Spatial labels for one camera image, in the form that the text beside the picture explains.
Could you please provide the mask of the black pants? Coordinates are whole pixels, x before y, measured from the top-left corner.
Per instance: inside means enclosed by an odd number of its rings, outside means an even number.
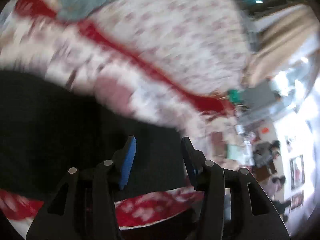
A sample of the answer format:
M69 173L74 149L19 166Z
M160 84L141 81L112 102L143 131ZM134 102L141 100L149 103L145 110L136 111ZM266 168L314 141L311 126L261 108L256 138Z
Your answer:
M186 186L175 129L116 115L39 77L1 71L1 189L47 200L71 167L95 168L129 136L137 150L119 199Z

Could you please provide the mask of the green yarn bundle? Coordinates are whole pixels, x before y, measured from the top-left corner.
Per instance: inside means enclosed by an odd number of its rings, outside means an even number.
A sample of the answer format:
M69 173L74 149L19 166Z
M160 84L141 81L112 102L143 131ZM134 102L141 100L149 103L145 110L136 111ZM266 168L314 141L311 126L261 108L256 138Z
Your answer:
M229 101L232 104L239 104L241 102L240 94L237 89L230 89L227 92Z

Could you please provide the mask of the floral print bed sheet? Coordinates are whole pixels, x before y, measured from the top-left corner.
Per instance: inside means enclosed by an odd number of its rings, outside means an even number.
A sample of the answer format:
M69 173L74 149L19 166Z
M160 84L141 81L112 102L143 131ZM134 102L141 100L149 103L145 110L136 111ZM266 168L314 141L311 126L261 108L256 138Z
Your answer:
M240 88L250 50L233 0L114 0L86 18L186 90Z

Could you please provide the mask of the red and white floral blanket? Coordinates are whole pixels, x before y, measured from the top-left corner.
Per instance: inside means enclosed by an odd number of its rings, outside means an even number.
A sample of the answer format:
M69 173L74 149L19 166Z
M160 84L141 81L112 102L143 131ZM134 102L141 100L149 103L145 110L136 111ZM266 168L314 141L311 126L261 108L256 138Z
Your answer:
M236 139L223 92L184 89L91 20L63 23L44 0L10 0L1 11L1 67L94 96L118 114L173 127L222 167L240 166L217 151L218 137Z

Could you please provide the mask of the beige curtain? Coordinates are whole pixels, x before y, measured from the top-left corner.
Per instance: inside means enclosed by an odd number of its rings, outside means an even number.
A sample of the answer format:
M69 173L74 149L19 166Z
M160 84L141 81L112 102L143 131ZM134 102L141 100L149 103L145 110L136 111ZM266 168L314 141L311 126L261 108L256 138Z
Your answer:
M262 31L259 49L254 53L244 70L242 85L255 87L268 77L276 76L291 64L300 60L316 47L309 44L319 35L319 20L313 10L304 4L298 4L274 12L257 20Z

